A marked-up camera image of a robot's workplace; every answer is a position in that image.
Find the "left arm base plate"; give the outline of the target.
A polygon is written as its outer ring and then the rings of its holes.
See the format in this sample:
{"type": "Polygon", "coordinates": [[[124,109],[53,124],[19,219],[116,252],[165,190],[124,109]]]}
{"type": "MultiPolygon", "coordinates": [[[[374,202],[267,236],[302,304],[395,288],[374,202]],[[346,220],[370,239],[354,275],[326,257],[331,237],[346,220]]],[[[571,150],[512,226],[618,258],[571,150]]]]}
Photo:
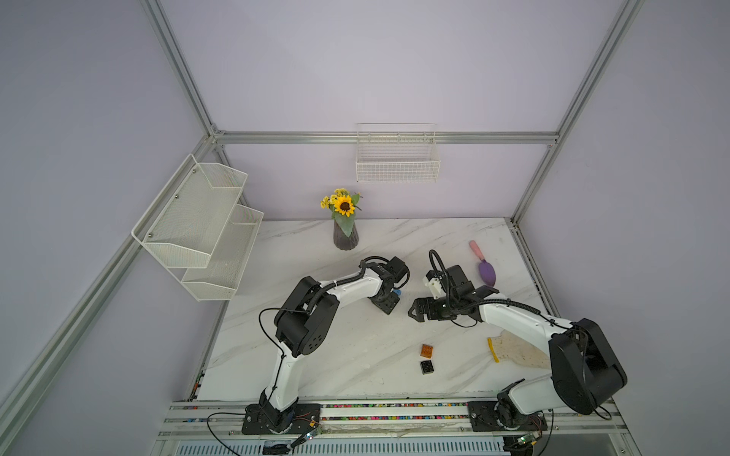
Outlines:
{"type": "Polygon", "coordinates": [[[296,402],[283,412],[270,404],[251,404],[245,408],[243,435],[304,434],[321,421],[321,404],[296,402]]]}

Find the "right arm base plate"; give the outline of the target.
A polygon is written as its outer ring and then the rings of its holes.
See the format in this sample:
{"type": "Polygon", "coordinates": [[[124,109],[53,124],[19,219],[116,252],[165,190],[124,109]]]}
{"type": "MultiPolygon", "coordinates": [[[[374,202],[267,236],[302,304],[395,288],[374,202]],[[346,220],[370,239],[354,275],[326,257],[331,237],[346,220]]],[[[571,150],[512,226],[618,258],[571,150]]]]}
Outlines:
{"type": "Polygon", "coordinates": [[[542,412],[524,415],[515,407],[500,401],[470,401],[467,403],[471,428],[482,431],[538,431],[548,429],[542,412]]]}

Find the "yellow handled brush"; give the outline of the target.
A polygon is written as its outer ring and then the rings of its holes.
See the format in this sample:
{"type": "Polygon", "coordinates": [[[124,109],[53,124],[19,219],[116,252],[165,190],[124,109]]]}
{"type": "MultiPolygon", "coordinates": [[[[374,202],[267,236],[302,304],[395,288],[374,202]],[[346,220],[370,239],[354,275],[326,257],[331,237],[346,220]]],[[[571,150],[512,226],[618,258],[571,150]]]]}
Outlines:
{"type": "Polygon", "coordinates": [[[492,341],[491,337],[488,337],[488,347],[490,349],[490,354],[492,355],[492,359],[494,360],[494,363],[500,363],[499,357],[494,349],[494,342],[492,341]]]}

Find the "sunflower in grey vase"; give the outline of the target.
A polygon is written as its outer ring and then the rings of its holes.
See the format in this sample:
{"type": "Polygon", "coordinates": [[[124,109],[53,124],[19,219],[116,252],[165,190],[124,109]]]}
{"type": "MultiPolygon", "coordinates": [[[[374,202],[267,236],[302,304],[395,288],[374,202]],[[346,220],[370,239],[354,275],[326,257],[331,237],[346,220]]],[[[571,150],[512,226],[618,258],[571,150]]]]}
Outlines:
{"type": "Polygon", "coordinates": [[[319,205],[330,212],[334,221],[333,241],[336,248],[342,251],[351,251],[359,244],[357,233],[357,211],[361,195],[351,193],[346,188],[338,188],[331,195],[325,196],[319,205]]]}

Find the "aluminium frame rail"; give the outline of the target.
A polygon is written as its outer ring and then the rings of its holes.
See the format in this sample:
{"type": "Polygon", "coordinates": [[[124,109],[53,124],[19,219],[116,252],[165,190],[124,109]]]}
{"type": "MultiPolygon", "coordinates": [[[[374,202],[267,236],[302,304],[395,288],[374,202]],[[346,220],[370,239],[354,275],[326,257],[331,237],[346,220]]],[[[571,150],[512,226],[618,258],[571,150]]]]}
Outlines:
{"type": "Polygon", "coordinates": [[[500,427],[490,415],[492,403],[479,406],[477,398],[427,399],[309,399],[318,412],[297,412],[283,432],[271,431],[268,422],[246,402],[175,402],[163,420],[159,440],[243,440],[257,437],[294,437],[319,429],[335,437],[440,437],[471,435],[520,435],[541,429],[543,436],[580,434],[627,434],[628,426],[613,401],[597,415],[582,415],[569,408],[540,412],[520,429],[500,427]]]}

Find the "white mesh two-tier shelf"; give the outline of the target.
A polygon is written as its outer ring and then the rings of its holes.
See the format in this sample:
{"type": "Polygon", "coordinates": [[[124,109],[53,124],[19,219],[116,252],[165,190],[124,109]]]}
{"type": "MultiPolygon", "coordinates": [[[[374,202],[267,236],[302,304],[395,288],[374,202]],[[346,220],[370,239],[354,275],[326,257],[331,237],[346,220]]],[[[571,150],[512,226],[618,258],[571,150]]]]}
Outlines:
{"type": "Polygon", "coordinates": [[[263,222],[243,203],[247,174],[186,157],[131,230],[195,300],[227,301],[241,285],[263,222]]]}

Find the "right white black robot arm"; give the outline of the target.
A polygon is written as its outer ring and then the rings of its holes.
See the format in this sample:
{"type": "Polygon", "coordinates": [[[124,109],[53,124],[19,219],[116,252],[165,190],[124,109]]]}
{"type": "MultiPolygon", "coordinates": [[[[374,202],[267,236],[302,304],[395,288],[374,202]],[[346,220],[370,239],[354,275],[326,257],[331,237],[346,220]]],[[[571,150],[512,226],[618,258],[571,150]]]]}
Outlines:
{"type": "Polygon", "coordinates": [[[549,357],[549,374],[518,380],[500,391],[498,410],[510,418],[561,407],[592,414],[627,385],[627,374],[596,322],[550,317],[488,285],[475,288],[460,266],[431,270],[424,283],[432,295],[414,301],[412,319],[454,322],[469,317],[505,330],[549,357]]]}

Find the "black lego brick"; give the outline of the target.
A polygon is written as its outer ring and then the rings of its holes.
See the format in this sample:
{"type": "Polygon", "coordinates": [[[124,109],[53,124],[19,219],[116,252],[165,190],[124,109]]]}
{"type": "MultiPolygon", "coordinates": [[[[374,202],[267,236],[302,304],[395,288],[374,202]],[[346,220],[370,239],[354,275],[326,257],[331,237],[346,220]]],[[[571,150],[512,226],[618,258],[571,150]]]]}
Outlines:
{"type": "Polygon", "coordinates": [[[420,368],[422,374],[432,374],[435,371],[433,362],[431,360],[424,360],[420,362],[420,368]]]}

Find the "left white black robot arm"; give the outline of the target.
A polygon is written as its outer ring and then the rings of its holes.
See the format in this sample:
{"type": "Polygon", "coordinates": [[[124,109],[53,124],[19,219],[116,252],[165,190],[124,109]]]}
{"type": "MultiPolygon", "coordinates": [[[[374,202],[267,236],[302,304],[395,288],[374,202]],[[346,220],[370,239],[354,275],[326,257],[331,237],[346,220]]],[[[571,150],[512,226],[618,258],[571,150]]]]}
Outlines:
{"type": "Polygon", "coordinates": [[[389,315],[400,301],[400,289],[410,279],[406,263],[394,256],[369,256],[347,277],[318,281],[304,277],[283,306],[274,308],[275,334],[268,339],[279,351],[269,385],[260,406],[286,412],[300,398],[304,358],[323,344],[338,310],[366,299],[389,315]]]}

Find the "orange lego brick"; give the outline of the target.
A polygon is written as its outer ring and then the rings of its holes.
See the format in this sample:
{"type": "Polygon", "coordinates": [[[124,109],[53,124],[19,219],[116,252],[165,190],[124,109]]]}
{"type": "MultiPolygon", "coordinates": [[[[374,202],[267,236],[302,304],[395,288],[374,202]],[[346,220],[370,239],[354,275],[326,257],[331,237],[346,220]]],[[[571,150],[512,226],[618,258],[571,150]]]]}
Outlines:
{"type": "Polygon", "coordinates": [[[420,356],[426,359],[433,357],[433,347],[427,344],[421,346],[420,356]]]}

